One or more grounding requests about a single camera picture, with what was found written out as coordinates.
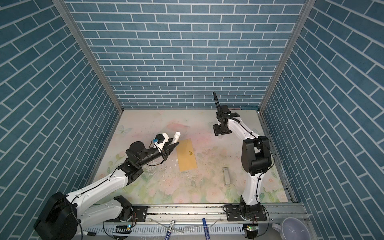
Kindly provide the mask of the white glue stick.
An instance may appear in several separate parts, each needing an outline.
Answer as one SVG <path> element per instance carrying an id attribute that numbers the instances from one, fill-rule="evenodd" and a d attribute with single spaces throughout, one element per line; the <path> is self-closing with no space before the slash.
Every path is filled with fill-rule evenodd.
<path id="1" fill-rule="evenodd" d="M 172 144 L 177 143 L 179 141 L 180 136 L 181 136 L 180 132 L 175 132 L 175 135 L 174 135 L 173 140 L 172 140 Z"/>

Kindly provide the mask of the brown kraft envelope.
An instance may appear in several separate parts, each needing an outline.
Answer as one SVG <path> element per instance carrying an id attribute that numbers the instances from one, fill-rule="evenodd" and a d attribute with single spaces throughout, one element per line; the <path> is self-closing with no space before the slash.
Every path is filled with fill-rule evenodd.
<path id="1" fill-rule="evenodd" d="M 176 148 L 180 172 L 197 169 L 197 161 L 191 139 L 182 140 Z"/>

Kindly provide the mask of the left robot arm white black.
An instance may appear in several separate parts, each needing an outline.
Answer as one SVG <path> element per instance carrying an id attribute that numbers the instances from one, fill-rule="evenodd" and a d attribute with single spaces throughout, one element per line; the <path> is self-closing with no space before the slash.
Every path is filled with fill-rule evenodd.
<path id="1" fill-rule="evenodd" d="M 178 146 L 173 141 L 163 144 L 161 148 L 147 149 L 144 143 L 134 142 L 126 150 L 126 160 L 106 177 L 68 194 L 53 194 L 34 223 L 34 230 L 43 240 L 71 240 L 107 220 L 128 222 L 132 218 L 132 204 L 125 197 L 117 196 L 98 206 L 96 202 L 133 183 L 144 172 L 144 165 L 159 157 L 167 160 Z"/>

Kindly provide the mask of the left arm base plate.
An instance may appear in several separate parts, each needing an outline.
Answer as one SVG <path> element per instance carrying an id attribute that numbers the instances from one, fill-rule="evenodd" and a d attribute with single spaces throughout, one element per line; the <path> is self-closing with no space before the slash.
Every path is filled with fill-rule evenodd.
<path id="1" fill-rule="evenodd" d="M 145 222 L 148 206 L 123 207 L 118 219 L 120 222 Z"/>

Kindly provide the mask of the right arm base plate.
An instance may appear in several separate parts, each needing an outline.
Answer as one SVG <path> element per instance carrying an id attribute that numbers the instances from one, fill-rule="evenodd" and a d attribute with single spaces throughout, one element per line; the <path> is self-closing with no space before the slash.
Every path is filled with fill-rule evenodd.
<path id="1" fill-rule="evenodd" d="M 261 204 L 248 206 L 240 203 L 239 205 L 224 205 L 223 211 L 226 213 L 228 222 L 239 221 L 266 221 L 267 211 Z"/>

